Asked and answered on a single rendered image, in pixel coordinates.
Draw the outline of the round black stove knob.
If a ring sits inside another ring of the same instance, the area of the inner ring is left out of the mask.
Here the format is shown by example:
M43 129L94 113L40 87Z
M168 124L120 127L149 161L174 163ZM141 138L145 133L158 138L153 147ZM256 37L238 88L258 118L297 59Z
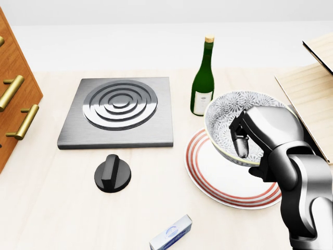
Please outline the round black stove knob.
M94 180L97 187L106 193L123 190L131 180L129 165L118 155L110 154L96 169Z

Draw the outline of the wooden cabinet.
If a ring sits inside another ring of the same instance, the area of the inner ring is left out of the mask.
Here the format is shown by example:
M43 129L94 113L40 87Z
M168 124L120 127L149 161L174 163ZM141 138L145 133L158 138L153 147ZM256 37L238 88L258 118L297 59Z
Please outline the wooden cabinet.
M0 97L9 87L5 79L14 79L17 75L24 77L24 82L3 112L0 112L0 173L4 169L17 142L14 137L6 137L7 132L16 132L27 113L23 108L39 105L43 97L41 89L24 57L15 35L0 8L0 36L5 43L0 47Z

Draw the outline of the blue and white box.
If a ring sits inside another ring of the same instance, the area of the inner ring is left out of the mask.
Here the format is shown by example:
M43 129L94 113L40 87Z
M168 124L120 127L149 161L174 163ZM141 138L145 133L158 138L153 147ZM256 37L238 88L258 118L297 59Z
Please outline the blue and white box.
M191 225L191 218L184 215L149 242L150 250L166 250L187 234L191 230Z

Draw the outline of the flat grey stove plate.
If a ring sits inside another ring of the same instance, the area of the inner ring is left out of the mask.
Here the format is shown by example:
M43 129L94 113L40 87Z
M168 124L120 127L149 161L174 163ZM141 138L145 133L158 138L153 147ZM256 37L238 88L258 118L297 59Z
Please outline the flat grey stove plate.
M82 79L59 149L172 147L168 77Z

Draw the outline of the white plate with red rings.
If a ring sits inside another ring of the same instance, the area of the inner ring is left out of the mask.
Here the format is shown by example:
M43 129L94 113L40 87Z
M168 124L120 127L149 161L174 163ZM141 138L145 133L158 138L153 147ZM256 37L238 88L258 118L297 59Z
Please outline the white plate with red rings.
M281 201L277 183L252 176L248 167L225 159L214 148L204 129L189 139L184 150L189 177L205 195L226 206L262 209Z

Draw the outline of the green wine bottle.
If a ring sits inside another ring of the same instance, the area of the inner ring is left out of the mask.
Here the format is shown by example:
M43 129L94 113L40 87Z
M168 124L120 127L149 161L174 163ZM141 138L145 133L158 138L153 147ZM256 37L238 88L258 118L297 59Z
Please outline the green wine bottle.
M201 66L197 72L192 88L190 111L196 116L203 116L214 93L214 78L211 69L211 58L214 36L206 35Z

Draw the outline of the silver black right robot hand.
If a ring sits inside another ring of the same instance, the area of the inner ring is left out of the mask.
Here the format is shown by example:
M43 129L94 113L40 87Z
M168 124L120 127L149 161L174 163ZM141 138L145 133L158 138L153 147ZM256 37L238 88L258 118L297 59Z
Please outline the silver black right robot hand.
M258 167L249 172L265 182L276 181L288 191L294 189L298 174L287 156L288 150L311 152L303 140L303 129L298 119L286 108L253 106L245 109L229 126L236 153L246 158L251 138L264 155Z

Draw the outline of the patterned grey white bowl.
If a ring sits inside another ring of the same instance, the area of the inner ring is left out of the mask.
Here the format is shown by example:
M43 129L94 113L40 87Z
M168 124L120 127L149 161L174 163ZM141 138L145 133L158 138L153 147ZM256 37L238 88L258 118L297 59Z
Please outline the patterned grey white bowl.
M223 94L212 100L204 112L204 128L215 149L227 160L245 167L257 167L263 151L249 139L249 155L240 158L235 151L229 126L244 109L252 106L283 107L296 115L279 100L255 91L231 91Z

